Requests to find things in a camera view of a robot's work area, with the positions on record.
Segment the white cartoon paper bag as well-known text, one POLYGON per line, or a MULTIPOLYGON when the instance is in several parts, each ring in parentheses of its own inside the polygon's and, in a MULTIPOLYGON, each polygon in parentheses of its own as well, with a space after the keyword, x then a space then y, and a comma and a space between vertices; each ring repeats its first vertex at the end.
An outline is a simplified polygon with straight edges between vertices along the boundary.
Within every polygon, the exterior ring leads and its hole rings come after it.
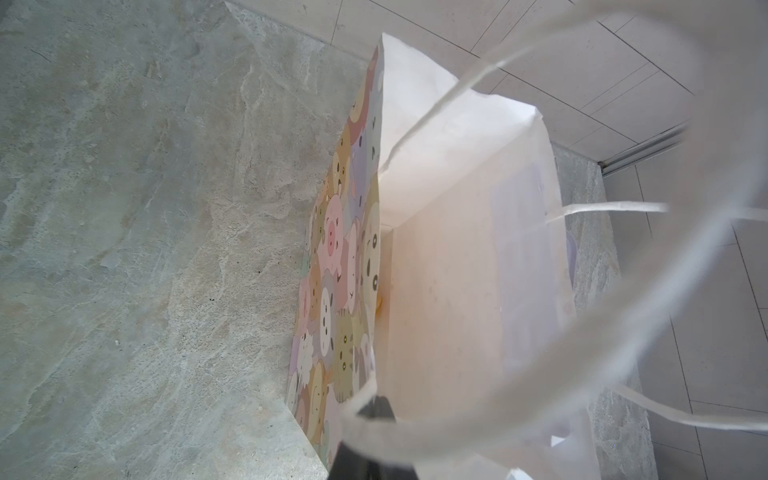
POLYGON ((760 217, 766 71, 760 1, 583 1, 462 76, 383 34, 315 202, 299 284, 287 404, 328 471, 357 437, 418 478, 593 478, 586 408, 606 388, 678 423, 765 429, 682 413, 622 380, 732 221, 760 217), (666 221, 625 278, 577 309, 567 217, 650 205, 565 205, 540 111, 475 86, 613 12, 667 24, 709 63, 684 172, 658 205, 666 221), (394 423, 357 416, 374 396, 394 423))

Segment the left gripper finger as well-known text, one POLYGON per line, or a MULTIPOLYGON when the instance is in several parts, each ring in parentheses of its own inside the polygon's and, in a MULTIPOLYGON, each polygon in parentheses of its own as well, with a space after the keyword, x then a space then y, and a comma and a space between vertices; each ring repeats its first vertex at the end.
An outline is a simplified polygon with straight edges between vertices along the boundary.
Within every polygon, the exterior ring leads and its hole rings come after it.
MULTIPOLYGON (((395 415, 385 396, 374 396, 358 417, 378 423, 394 423, 395 415)), ((328 479, 418 479, 413 464, 382 461, 381 448, 355 437, 351 444, 342 441, 331 464, 328 479)))

